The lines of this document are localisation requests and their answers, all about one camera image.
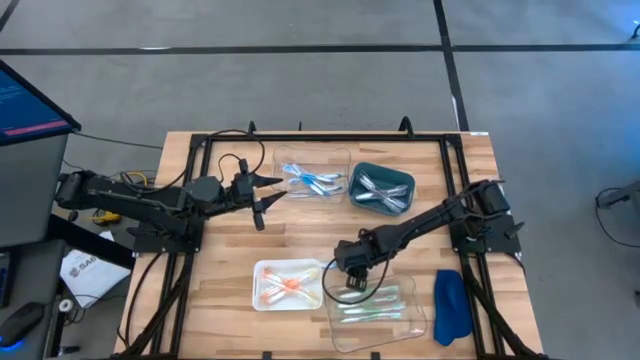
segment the monitor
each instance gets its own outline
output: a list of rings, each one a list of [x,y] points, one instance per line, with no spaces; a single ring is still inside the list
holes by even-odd
[[[0,60],[0,146],[79,130],[71,115]]]

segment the blue cloth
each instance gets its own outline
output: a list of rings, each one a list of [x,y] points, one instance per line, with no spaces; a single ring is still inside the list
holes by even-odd
[[[471,334],[471,309],[462,277],[455,270],[438,270],[434,289],[436,324],[433,339],[449,346]]]

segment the dark teal bowl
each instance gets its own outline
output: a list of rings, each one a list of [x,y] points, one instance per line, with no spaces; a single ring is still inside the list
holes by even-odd
[[[407,185],[407,193],[404,196],[398,197],[399,200],[407,203],[407,207],[401,213],[394,213],[389,208],[378,200],[356,201],[356,196],[368,192],[359,181],[356,180],[361,171],[364,171],[369,175],[371,180],[378,185],[380,189],[391,189],[398,185]],[[353,169],[351,174],[351,181],[349,182],[349,199],[351,203],[357,207],[363,209],[369,209],[371,211],[378,212],[389,216],[398,216],[411,207],[411,200],[413,199],[413,191],[416,188],[416,180],[413,176],[404,173],[402,171],[393,170],[384,166],[371,164],[368,162],[361,162]]]

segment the concrete floor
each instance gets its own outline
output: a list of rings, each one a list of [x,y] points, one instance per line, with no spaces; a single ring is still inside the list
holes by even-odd
[[[0,0],[6,6],[8,0]],[[445,0],[454,45],[623,43],[631,0]],[[431,1],[21,0],[0,48],[439,43]],[[169,130],[455,130],[441,53],[3,58],[88,134],[161,145]],[[640,250],[599,229],[599,190],[640,176],[640,52],[456,53],[470,129],[489,131],[518,219],[545,351],[636,359]],[[71,137],[97,172],[153,169],[159,152]],[[603,213],[637,242],[627,206]],[[126,284],[114,293],[124,293]],[[65,342],[110,354],[123,302],[92,308]]]

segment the black cable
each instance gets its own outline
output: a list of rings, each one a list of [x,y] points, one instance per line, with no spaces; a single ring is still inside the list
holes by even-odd
[[[80,166],[77,166],[77,165],[70,164],[70,163],[69,163],[67,160],[65,160],[65,159],[62,159],[62,162],[63,162],[65,165],[67,165],[68,167],[72,168],[72,169],[78,169],[78,170],[85,171],[85,170],[84,170],[84,168],[82,168],[82,167],[80,167]]]
[[[116,327],[116,335],[118,336],[118,338],[119,338],[120,340],[122,340],[122,343],[124,344],[124,347],[125,347],[126,349],[128,349],[130,345],[129,345],[129,343],[124,339],[124,337],[122,337],[122,334],[120,333],[120,326],[117,326],[117,327]]]
[[[86,138],[89,138],[89,139],[93,139],[93,140],[100,140],[100,141],[105,141],[105,142],[110,142],[110,143],[115,143],[115,144],[137,146],[137,147],[143,147],[143,148],[147,148],[147,149],[162,150],[162,146],[139,144],[139,143],[133,143],[133,142],[128,142],[128,141],[122,141],[122,140],[107,139],[107,138],[103,138],[103,137],[99,137],[99,136],[87,135],[87,134],[82,134],[82,133],[73,133],[73,134],[74,135],[78,135],[78,136],[82,136],[82,137],[86,137]]]
[[[607,235],[607,237],[609,238],[609,240],[613,241],[614,243],[618,244],[618,245],[622,245],[622,246],[626,246],[626,247],[630,247],[630,248],[634,248],[634,249],[640,249],[640,245],[634,245],[634,244],[628,244],[628,243],[624,243],[622,241],[618,241],[616,240],[613,236],[611,236],[611,234],[609,234],[609,232],[607,231],[607,229],[604,227],[604,224],[602,223],[602,219],[600,219],[600,212],[599,207],[598,207],[598,203],[600,202],[600,197],[602,196],[602,194],[604,194],[607,191],[614,191],[614,190],[620,190],[620,188],[616,188],[616,187],[612,187],[612,188],[606,188],[602,191],[600,191],[598,193],[598,195],[596,196],[596,219],[598,219],[598,224],[600,224],[600,228],[602,229],[602,231],[604,232],[605,235]]]
[[[236,160],[240,161],[240,158],[236,154],[226,153],[220,156],[220,159],[218,159],[218,170],[220,170],[220,184],[222,184],[222,182],[224,181],[224,172],[222,172],[221,162],[222,162],[222,159],[224,159],[227,156],[233,156],[234,158],[236,158]]]
[[[468,198],[468,197],[470,197],[471,195],[475,194],[476,192],[478,192],[480,190],[480,188],[475,188],[473,190],[469,190],[469,188],[472,185],[473,185],[473,183],[467,185],[460,194],[458,194],[458,195],[456,195],[454,197],[451,197],[451,199],[452,199],[451,204],[449,206],[447,206],[446,208],[442,209],[441,213],[446,213],[447,211],[451,210],[456,204],[455,203],[455,199]],[[495,217],[500,216],[500,215],[501,214],[495,214],[495,215],[491,215],[491,216],[482,216],[482,215],[475,214],[475,213],[469,213],[469,216],[477,217],[477,218],[480,218],[480,219],[492,219],[492,218],[495,218]],[[382,282],[384,281],[384,278],[387,275],[387,269],[389,268],[389,262],[391,261],[391,257],[393,256],[394,253],[396,253],[398,251],[400,246],[404,243],[404,239],[409,235],[409,233],[411,233],[411,231],[408,231],[408,232],[405,232],[404,234],[402,234],[402,236],[400,236],[400,238],[399,238],[400,240],[398,240],[398,243],[396,244],[394,249],[389,252],[389,255],[387,256],[387,260],[385,261],[384,270],[382,270],[382,275],[380,276],[380,280],[378,280],[378,284],[371,291],[371,293],[369,295],[363,297],[362,299],[358,299],[358,300],[353,301],[353,302],[348,302],[348,301],[339,300],[336,297],[334,297],[333,295],[331,295],[331,293],[329,293],[329,291],[327,290],[326,283],[325,283],[325,278],[327,276],[327,271],[329,270],[331,265],[336,261],[335,258],[333,258],[333,260],[329,261],[329,264],[327,264],[327,267],[325,267],[324,271],[322,272],[322,290],[324,291],[324,293],[331,300],[337,302],[338,304],[343,304],[343,305],[356,305],[356,304],[363,303],[366,300],[370,299],[376,293],[376,291],[378,291],[378,289],[382,285]]]
[[[638,38],[638,30],[640,30],[640,24],[638,24],[638,26],[636,26],[636,29],[633,30],[633,35],[631,35],[632,39],[637,39]]]
[[[378,280],[378,284],[376,285],[376,287],[373,288],[373,290],[371,290],[371,293],[369,295],[363,297],[362,299],[358,299],[358,300],[349,302],[349,301],[339,300],[335,296],[331,295],[331,293],[329,293],[329,291],[327,290],[327,284],[325,282],[325,278],[327,276],[327,271],[331,267],[331,264],[336,262],[336,258],[333,258],[333,260],[329,261],[329,263],[327,264],[327,267],[325,267],[324,271],[322,272],[322,291],[324,291],[324,293],[327,294],[327,296],[331,300],[337,302],[338,304],[343,304],[343,305],[356,305],[356,304],[360,304],[360,303],[363,303],[363,302],[369,300],[376,293],[376,291],[378,291],[380,286],[382,286],[382,282],[384,281],[385,276],[387,276],[387,269],[389,269],[389,263],[391,262],[391,258],[393,257],[393,254],[398,251],[398,249],[400,248],[400,246],[404,242],[404,238],[407,235],[409,235],[410,232],[411,231],[408,231],[408,232],[402,234],[402,236],[398,240],[398,243],[396,244],[396,246],[393,248],[392,251],[389,252],[389,255],[387,256],[387,261],[385,261],[385,264],[384,264],[384,270],[382,270],[382,275],[380,276],[380,280]]]
[[[138,281],[138,285],[136,285],[136,289],[133,291],[133,296],[131,297],[131,303],[129,304],[129,311],[127,313],[127,321],[125,323],[125,329],[124,329],[125,344],[129,343],[129,325],[131,324],[131,317],[133,316],[133,307],[136,303],[138,292],[140,292],[142,283],[144,282],[144,279],[147,277],[147,274],[149,274],[149,270],[151,270],[151,267],[153,266],[153,264],[155,264],[156,261],[158,261],[161,255],[162,253],[158,253],[156,254],[156,256],[153,257],[153,259],[151,259],[151,262],[149,263],[149,265],[147,265],[147,268],[144,269],[144,271],[142,272],[142,276],[140,277],[140,281]]]
[[[255,135],[250,134],[244,130],[238,130],[238,129],[227,129],[227,130],[220,130],[220,131],[216,131],[214,133],[211,133],[209,135],[207,135],[204,139],[202,139],[202,141],[200,141],[197,144],[194,144],[190,147],[190,156],[191,157],[195,157],[196,156],[196,152],[195,151],[198,147],[202,146],[202,144],[204,144],[205,142],[209,141],[211,138],[213,138],[214,136],[218,136],[218,135],[222,135],[222,134],[227,134],[230,132],[239,132],[241,134],[245,134],[247,136],[249,136],[253,141],[257,142],[258,144],[260,144],[260,147],[262,149],[262,153],[260,155],[260,161],[258,162],[258,165],[256,165],[256,167],[251,171],[251,174],[255,174],[256,171],[258,171],[258,169],[260,169],[260,167],[262,166],[262,163],[264,162],[264,157],[266,154],[266,150],[264,147],[264,144],[262,143],[262,141],[260,141],[260,139],[258,139]],[[168,183],[167,185],[164,185],[163,187],[160,188],[146,188],[146,187],[136,187],[133,184],[127,184],[124,180],[123,182],[125,182],[125,185],[127,185],[127,187],[135,192],[136,194],[139,195],[149,195],[149,194],[156,194],[159,193],[161,191],[164,191],[168,188],[170,188],[171,186],[175,185],[178,181],[180,181],[180,179],[182,179],[182,177],[187,173],[187,168],[189,166],[189,163],[191,162],[192,158],[187,159],[187,164],[185,165],[184,170],[182,170],[182,172],[175,178],[173,179],[170,183]]]

